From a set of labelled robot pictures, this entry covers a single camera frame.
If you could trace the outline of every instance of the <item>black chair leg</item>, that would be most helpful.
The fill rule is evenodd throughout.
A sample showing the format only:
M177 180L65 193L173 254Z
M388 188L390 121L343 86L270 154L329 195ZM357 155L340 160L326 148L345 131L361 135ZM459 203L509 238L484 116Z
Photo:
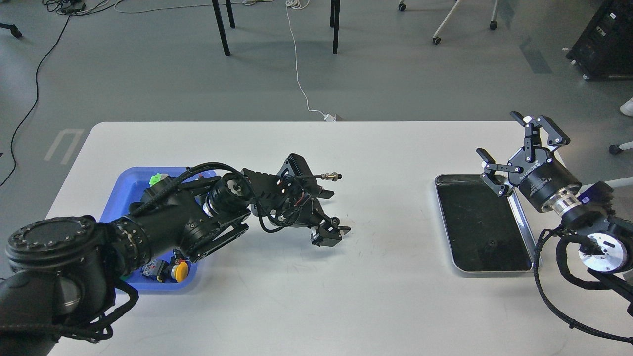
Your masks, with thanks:
M224 55L230 56L229 44L227 43L227 34L224 32L224 23L222 22L222 14L220 13L220 4L218 0L212 0L213 12L215 12L215 20L218 22L218 31L220 31L220 39L222 40L222 48L224 48Z
M334 1L330 4L330 27L334 27Z
M339 52L339 14L341 13L341 0L334 1L334 48L332 53Z
M231 6L231 0L226 0L227 13L229 14L229 25L232 29L235 28L235 20L233 19L233 7Z

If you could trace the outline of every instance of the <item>gray floor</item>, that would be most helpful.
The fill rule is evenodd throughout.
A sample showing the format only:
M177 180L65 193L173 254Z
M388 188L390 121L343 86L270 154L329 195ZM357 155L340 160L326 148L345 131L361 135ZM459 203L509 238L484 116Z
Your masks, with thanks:
M411 0L402 13L396 0L343 0L338 55L332 54L329 1L292 11L311 108L357 121L511 120L511 110L547 115L572 138L561 154L582 182L632 175L633 152L611 156L606 149L633 140L633 118L618 110L633 95L633 82L585 81L565 59L564 49L600 1L502 0L495 31L488 29L492 2L465 1L434 46L432 34L452 1ZM185 3L204 2L128 0L120 9ZM234 5L234 13L237 28L227 26L231 57L222 52L210 7L137 15L110 9L71 18L41 68L39 104L16 136L18 168L0 188L0 236L46 216L98 122L322 120L307 111L296 83L284 2ZM11 135L35 99L35 68L65 20L39 2L0 3L0 22L24 33L17 40L0 32L0 179L12 167ZM213 139L213 132L191 134ZM69 149L75 137L77 148ZM306 139L318 144L318 137ZM414 149L428 150L424 143ZM633 189L616 195L619 215L630 219ZM9 274L2 257L0 276Z

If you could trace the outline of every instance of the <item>white shoe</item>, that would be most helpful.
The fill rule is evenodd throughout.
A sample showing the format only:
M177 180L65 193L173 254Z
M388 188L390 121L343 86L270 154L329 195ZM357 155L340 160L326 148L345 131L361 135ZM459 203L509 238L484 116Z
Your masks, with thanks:
M633 117L633 98L620 106L620 111L627 116Z

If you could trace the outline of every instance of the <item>cable connector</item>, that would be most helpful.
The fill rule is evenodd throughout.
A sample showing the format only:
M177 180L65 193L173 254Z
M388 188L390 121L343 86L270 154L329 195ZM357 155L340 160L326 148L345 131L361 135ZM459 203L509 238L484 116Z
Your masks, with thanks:
M339 179L343 178L343 175L337 172L332 172L332 173L321 173L321 174L315 174L315 175L295 175L294 176L297 179L308 179L308 178L314 178L314 179L323 179L324 181L338 181Z
M339 179L343 178L342 174L339 174L337 172L332 172L332 173L322 173L321 174L321 179L323 179L324 181L338 181Z

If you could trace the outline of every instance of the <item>green object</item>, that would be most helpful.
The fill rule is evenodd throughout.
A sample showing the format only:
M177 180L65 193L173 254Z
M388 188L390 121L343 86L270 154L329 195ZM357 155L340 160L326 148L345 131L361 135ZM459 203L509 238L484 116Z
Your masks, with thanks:
M161 173L156 173L152 175L152 178L149 179L149 186L151 187L154 184L160 182L162 178L163 178L163 175Z

